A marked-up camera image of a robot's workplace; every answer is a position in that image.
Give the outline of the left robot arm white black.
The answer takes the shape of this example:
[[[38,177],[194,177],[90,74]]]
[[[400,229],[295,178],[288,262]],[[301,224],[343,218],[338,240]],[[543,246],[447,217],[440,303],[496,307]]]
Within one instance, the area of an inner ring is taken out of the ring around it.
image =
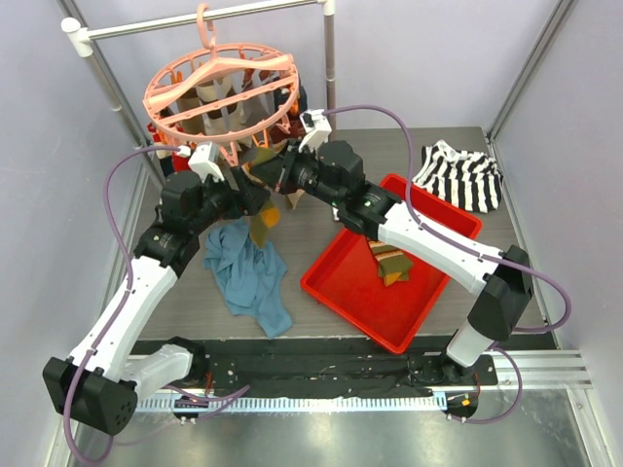
[[[124,285],[87,336],[65,359],[51,358],[43,379],[56,411],[106,435],[128,425],[139,402],[173,382],[188,388],[206,379],[203,346],[174,337],[129,363],[143,328],[199,251],[199,236],[220,220],[253,215],[269,192],[235,167],[234,179],[193,171],[170,175],[156,219],[139,238]]]

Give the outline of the pink round clip hanger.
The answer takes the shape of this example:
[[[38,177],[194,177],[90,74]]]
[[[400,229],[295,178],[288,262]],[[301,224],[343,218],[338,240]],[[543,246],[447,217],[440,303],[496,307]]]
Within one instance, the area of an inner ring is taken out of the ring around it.
[[[217,29],[197,8],[201,47],[162,68],[143,106],[162,142],[214,142],[230,165],[252,146],[272,145],[271,130],[292,134],[301,81],[292,54],[253,43],[217,43]]]

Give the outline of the olive green orange-toe sock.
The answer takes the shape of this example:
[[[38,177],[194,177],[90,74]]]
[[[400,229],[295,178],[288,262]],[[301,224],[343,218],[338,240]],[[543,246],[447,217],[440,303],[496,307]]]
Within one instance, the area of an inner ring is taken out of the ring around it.
[[[253,243],[260,249],[264,248],[269,230],[272,229],[280,219],[280,213],[274,203],[271,201],[271,193],[273,191],[264,181],[251,173],[251,169],[264,162],[268,162],[275,157],[272,149],[261,146],[252,147],[244,156],[242,164],[242,172],[248,180],[262,192],[260,206],[257,212],[249,221],[249,237]]]

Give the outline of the red christmas sock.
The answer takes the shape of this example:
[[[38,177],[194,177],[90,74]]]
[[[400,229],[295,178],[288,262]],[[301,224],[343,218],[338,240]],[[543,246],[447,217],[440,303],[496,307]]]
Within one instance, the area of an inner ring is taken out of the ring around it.
[[[147,130],[155,145],[163,146],[165,144],[163,134],[153,123],[147,125]],[[190,170],[189,159],[178,155],[176,152],[159,150],[156,152],[156,155],[164,177],[168,177],[175,172]]]

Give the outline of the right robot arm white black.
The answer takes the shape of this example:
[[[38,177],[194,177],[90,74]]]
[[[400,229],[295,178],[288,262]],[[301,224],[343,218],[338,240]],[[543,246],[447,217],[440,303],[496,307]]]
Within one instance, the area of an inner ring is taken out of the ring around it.
[[[283,195],[302,190],[336,208],[350,231],[396,247],[440,270],[476,302],[439,361],[444,380],[460,384],[493,343],[505,341],[532,297],[526,251],[500,251],[417,214],[412,205],[367,180],[364,164],[345,141],[312,151],[297,142],[281,151],[259,149],[248,176]]]

